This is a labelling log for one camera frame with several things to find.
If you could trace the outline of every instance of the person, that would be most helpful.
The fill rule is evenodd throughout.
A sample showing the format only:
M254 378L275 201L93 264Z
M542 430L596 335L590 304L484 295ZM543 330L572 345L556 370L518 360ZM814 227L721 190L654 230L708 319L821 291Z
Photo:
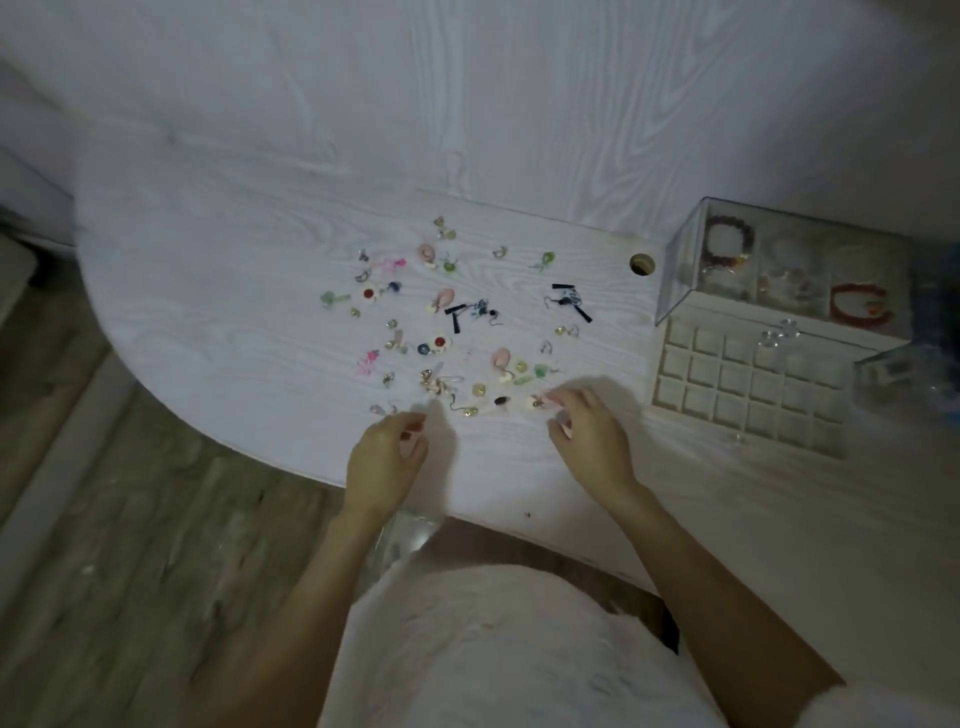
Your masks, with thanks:
M428 544L351 608L367 553L427 457L425 416L403 412L353 449L342 511L214 726L960 725L944 706L845 687L636 481L627 435L591 390L549 399L564 409L550 439L633 544L709 695L638 620L550 573L445 569ZM404 440L415 441L406 456Z

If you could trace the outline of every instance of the hand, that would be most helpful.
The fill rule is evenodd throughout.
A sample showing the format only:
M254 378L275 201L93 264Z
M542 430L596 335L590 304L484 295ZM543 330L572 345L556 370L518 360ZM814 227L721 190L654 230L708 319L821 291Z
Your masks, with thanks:
M421 435L404 457L400 441L421 432L425 419L422 413L399 412L367 428L347 462L345 512L373 516L380 526L386 524L410 493L429 450Z
M623 426L593 390L555 389L546 398L566 410L567 436L556 420L547 426L550 440L570 473L611 514L643 490L634 477L630 442Z

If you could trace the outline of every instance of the forearm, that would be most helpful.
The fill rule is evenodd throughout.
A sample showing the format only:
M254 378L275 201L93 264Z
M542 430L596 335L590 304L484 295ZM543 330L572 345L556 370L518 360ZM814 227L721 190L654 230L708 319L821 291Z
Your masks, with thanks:
M633 543L728 722L793 725L843 680L642 486L613 517Z
M382 521L341 512L252 655L237 698L213 728L316 725L357 577Z

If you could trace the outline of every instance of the left hand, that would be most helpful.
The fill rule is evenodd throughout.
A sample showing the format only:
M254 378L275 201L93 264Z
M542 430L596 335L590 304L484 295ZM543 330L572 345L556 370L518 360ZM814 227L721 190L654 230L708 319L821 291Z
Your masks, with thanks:
M398 412L367 428L350 453L344 511L386 524L410 493L429 450L421 435L409 455L400 454L400 441L423 430L426 415Z

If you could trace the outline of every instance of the white table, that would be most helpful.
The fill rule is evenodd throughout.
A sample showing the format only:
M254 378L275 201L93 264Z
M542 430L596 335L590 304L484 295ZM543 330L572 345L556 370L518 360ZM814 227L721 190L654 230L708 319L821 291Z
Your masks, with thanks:
M97 315L136 377L201 432L342 485L350 448L375 420L371 405L425 408L431 456L414 505L651 588L552 449L550 413L523 406L529 393L589 381L630 432L640 479L842 673L960 694L956 438L922 420L907 429L860 413L850 459L834 464L641 411L660 274L638 277L628 261L659 258L659 245L160 136L87 130L78 157L81 263ZM457 231L437 244L440 258L458 259L452 274L416 256L419 243L437 242L440 214ZM497 259L501 245L509 252ZM406 257L399 293L359 302L360 249ZM546 251L555 262L531 269ZM577 285L592 323L544 305L553 282ZM456 303L488 298L504 326L465 316L446 353L421 356L417 344L452 333L450 317L424 310L447 286ZM324 310L326 290L353 300ZM411 344L405 355L384 348L390 319ZM573 324L579 338L553 333ZM545 339L553 356L540 354ZM500 346L514 362L563 373L499 385L489 357ZM358 374L372 349L376 373ZM465 378L464 399L486 383L478 416L424 394L419 372L440 360L443 374ZM386 371L396 374L389 390ZM489 404L501 393L513 398L506 409Z

